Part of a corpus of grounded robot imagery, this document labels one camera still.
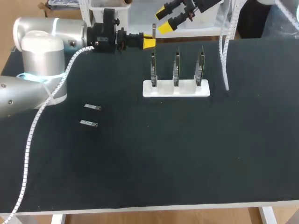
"white coiled cable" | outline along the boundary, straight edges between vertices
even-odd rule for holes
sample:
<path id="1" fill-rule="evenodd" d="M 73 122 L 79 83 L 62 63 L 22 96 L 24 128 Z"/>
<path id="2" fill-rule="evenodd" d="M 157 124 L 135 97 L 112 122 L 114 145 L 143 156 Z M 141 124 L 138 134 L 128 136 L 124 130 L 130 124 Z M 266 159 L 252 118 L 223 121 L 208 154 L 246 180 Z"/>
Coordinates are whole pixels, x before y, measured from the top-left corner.
<path id="1" fill-rule="evenodd" d="M 221 31 L 220 31 L 219 54 L 220 54 L 221 62 L 222 62 L 222 59 L 223 59 L 222 40 L 223 40 L 223 35 L 224 35 L 224 27 L 225 27 L 226 19 L 228 18 L 228 12 L 229 12 L 229 9 L 230 9 L 231 2 L 232 2 L 232 0 L 229 0 L 228 7 L 226 8 L 225 13 L 224 13 L 224 19 L 223 19 L 222 26 L 221 26 Z"/>
<path id="2" fill-rule="evenodd" d="M 243 6 L 245 5 L 246 2 L 247 2 L 247 0 L 241 0 L 240 4 L 235 6 L 235 9 L 233 11 L 233 15 L 232 15 L 232 18 L 231 18 L 231 23 L 229 25 L 228 35 L 225 38 L 223 51 L 222 51 L 223 32 L 221 32 L 221 36 L 219 38 L 219 52 L 220 52 L 220 59 L 221 59 L 221 64 L 222 64 L 222 74 L 223 74 L 225 89 L 227 91 L 229 90 L 228 75 L 227 75 L 227 70 L 226 70 L 228 44 L 229 44 L 229 40 L 230 40 L 232 34 L 234 34 L 235 31 L 236 31 L 236 26 L 238 24 L 240 11 L 241 11 L 241 9 L 243 8 Z M 291 14 L 291 12 L 287 8 L 285 8 L 285 6 L 281 3 L 280 0 L 275 0 L 275 4 L 284 13 L 284 15 L 293 24 L 293 26 L 299 31 L 299 22 Z"/>
<path id="3" fill-rule="evenodd" d="M 26 143 L 26 150 L 25 150 L 25 162 L 24 162 L 24 175 L 23 175 L 23 182 L 22 182 L 22 188 L 21 188 L 21 192 L 19 195 L 19 199 L 13 209 L 13 211 L 11 212 L 11 214 L 9 215 L 9 217 L 3 222 L 3 224 L 7 224 L 12 217 L 16 214 L 17 210 L 19 209 L 21 202 L 23 200 L 24 194 L 25 194 L 25 189 L 26 189 L 26 184 L 27 184 L 27 175 L 28 175 L 28 166 L 29 166 L 29 152 L 30 152 L 30 146 L 31 146 L 31 141 L 32 141 L 32 137 L 33 137 L 33 133 L 34 130 L 36 128 L 37 122 L 42 114 L 42 112 L 44 111 L 44 109 L 46 108 L 47 104 L 51 101 L 51 99 L 58 93 L 58 91 L 60 90 L 60 88 L 63 86 L 63 84 L 65 83 L 69 72 L 71 70 L 72 65 L 74 64 L 74 61 L 76 60 L 76 58 L 83 52 L 86 51 L 90 51 L 93 50 L 94 48 L 92 46 L 90 47 L 85 47 L 82 48 L 80 50 L 78 50 L 73 57 L 71 58 L 68 66 L 66 67 L 65 70 L 65 75 L 62 77 L 60 83 L 58 84 L 58 86 L 55 88 L 55 90 L 52 92 L 52 97 L 48 97 L 46 99 L 46 101 L 43 103 L 43 105 L 39 108 L 39 110 L 36 113 L 36 116 L 34 117 L 34 120 L 32 122 L 30 131 L 29 131 L 29 135 L 27 138 L 27 143 Z"/>
<path id="4" fill-rule="evenodd" d="M 227 72 L 226 72 L 226 61 L 227 61 L 227 56 L 228 56 L 228 44 L 229 44 L 229 41 L 230 41 L 230 38 L 232 37 L 232 35 L 235 34 L 235 31 L 237 29 L 237 24 L 238 24 L 238 21 L 239 21 L 240 11 L 241 11 L 241 9 L 243 8 L 243 6 L 245 5 L 246 2 L 247 2 L 247 0 L 241 0 L 240 3 L 238 3 L 238 1 L 236 1 L 234 11 L 233 11 L 233 14 L 232 14 L 232 18 L 231 18 L 231 22 L 230 22 L 230 25 L 229 25 L 228 34 L 225 37 L 223 53 L 222 53 L 222 55 L 220 53 L 223 80 L 224 80 L 224 84 L 225 84 L 225 89 L 227 91 L 229 90 L 228 75 L 227 75 Z M 222 37 L 220 38 L 220 41 L 221 41 L 221 45 L 220 45 L 220 43 L 219 43 L 219 45 L 222 48 Z"/>

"cardboard box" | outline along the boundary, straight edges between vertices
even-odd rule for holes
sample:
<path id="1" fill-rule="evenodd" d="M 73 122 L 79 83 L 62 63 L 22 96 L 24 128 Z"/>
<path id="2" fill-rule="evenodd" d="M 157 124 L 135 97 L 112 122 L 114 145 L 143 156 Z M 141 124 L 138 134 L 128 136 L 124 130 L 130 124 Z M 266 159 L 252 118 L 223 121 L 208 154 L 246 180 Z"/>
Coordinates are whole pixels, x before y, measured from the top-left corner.
<path id="1" fill-rule="evenodd" d="M 48 4 L 39 3 L 38 7 L 44 11 L 45 17 L 49 18 L 60 18 L 60 19 L 73 19 L 81 20 L 81 10 L 79 8 L 70 8 L 63 10 L 52 10 L 49 8 Z"/>

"small chip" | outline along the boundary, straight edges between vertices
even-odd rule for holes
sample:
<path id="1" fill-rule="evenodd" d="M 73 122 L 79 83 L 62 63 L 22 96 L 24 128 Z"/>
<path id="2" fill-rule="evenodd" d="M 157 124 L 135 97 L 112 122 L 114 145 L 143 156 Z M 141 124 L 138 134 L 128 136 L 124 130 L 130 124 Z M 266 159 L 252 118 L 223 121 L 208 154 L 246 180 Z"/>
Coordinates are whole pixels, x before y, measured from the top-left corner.
<path id="1" fill-rule="evenodd" d="M 87 120 L 81 120 L 80 124 L 88 125 L 88 126 L 92 126 L 92 127 L 97 127 L 98 126 L 98 123 L 90 122 L 90 121 L 87 121 Z"/>
<path id="2" fill-rule="evenodd" d="M 90 105 L 90 104 L 85 104 L 84 107 L 87 107 L 87 108 L 90 108 L 90 109 L 95 109 L 95 110 L 98 110 L 98 111 L 101 111 L 101 107 L 100 106 L 94 106 L 94 105 Z"/>

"black table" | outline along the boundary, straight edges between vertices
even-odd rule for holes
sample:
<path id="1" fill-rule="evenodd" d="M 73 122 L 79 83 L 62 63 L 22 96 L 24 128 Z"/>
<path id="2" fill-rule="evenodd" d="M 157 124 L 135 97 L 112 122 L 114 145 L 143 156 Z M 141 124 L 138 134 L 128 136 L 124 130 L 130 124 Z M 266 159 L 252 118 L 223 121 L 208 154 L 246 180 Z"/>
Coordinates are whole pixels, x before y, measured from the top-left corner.
<path id="1" fill-rule="evenodd" d="M 208 98 L 143 98 L 151 51 L 81 55 L 67 100 L 47 107 L 37 125 L 19 212 L 299 203 L 299 41 L 232 41 L 229 92 L 217 42 L 159 44 L 158 79 L 172 79 L 177 46 L 181 78 L 193 78 L 201 45 Z M 22 72 L 16 51 L 2 74 Z M 35 113 L 0 120 L 0 213 L 19 195 Z"/>

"white holder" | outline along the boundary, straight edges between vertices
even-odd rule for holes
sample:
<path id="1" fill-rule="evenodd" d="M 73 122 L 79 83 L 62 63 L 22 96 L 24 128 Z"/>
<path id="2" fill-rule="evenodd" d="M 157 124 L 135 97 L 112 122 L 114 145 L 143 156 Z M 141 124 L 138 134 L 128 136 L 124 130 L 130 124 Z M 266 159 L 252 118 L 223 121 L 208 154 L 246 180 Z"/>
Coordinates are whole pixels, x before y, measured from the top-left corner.
<path id="1" fill-rule="evenodd" d="M 196 86 L 194 79 L 180 79 L 179 86 L 175 87 L 173 80 L 158 80 L 153 87 L 151 80 L 143 82 L 144 97 L 209 97 L 210 87 L 206 79 L 201 81 L 201 86 Z"/>

